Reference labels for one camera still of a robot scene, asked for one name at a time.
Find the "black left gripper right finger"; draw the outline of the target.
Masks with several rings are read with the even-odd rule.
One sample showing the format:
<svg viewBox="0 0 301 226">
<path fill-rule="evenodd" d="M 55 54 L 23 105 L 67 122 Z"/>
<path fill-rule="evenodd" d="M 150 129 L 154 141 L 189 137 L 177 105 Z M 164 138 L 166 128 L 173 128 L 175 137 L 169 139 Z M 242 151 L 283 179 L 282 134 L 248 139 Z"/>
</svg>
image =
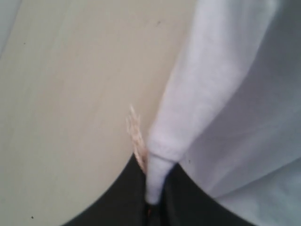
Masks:
<svg viewBox="0 0 301 226">
<path fill-rule="evenodd" d="M 189 178 L 180 165 L 169 173 L 161 201 L 150 206 L 151 226 L 251 226 L 218 204 Z"/>
</svg>

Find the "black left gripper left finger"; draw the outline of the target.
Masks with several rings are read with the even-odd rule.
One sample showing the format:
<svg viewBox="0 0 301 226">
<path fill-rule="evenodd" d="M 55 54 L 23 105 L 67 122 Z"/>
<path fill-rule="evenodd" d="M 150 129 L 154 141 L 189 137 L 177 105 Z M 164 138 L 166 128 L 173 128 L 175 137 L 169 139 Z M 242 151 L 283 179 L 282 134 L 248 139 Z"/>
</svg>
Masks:
<svg viewBox="0 0 301 226">
<path fill-rule="evenodd" d="M 146 226 L 145 175 L 131 156 L 112 186 L 66 226 Z"/>
</svg>

